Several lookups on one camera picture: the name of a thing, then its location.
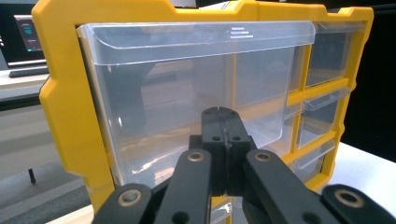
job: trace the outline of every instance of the yellow storage organizer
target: yellow storage organizer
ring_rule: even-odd
[[[330,179],[363,46],[373,22],[368,7],[328,13],[321,5],[232,1],[225,9],[176,9],[164,0],[40,0],[33,18],[50,78],[40,92],[64,169],[84,179],[97,211],[114,190],[111,153],[101,133],[76,28],[93,22],[312,21],[313,45],[294,54],[288,106],[298,113],[271,145],[290,146],[283,161],[315,190]]]

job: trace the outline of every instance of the computer monitor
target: computer monitor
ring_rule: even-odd
[[[45,65],[31,11],[35,4],[0,4],[0,50],[8,68]]]

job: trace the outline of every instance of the yellow plastic frame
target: yellow plastic frame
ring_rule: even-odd
[[[40,92],[49,127],[64,169],[83,177],[95,211],[114,190],[106,154],[92,101],[90,86],[78,43],[76,27],[89,22],[139,21],[362,21],[364,31],[353,36],[346,75],[327,84],[306,88],[289,95],[288,105],[341,87],[353,90],[364,43],[374,14],[368,7],[341,8],[328,13],[322,5],[256,2],[231,2],[225,9],[175,9],[166,0],[40,0],[33,9],[35,28],[46,56],[50,78]],[[306,79],[309,50],[304,57]],[[339,142],[348,97],[341,101],[332,132],[298,151],[295,146],[283,157],[292,163],[324,142]],[[311,189],[323,186],[332,175],[336,150],[326,157],[322,173],[307,183]]]

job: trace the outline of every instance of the gray floor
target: gray floor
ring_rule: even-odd
[[[90,204],[82,179],[60,162],[0,179],[0,223],[45,223]]]

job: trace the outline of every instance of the white desk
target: white desk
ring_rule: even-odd
[[[344,184],[364,192],[396,217],[396,163],[340,143],[329,184]],[[50,224],[82,224],[93,220],[92,206],[86,206]]]
[[[0,71],[0,101],[39,93],[48,75],[9,78]],[[58,161],[41,105],[0,112],[0,179]]]

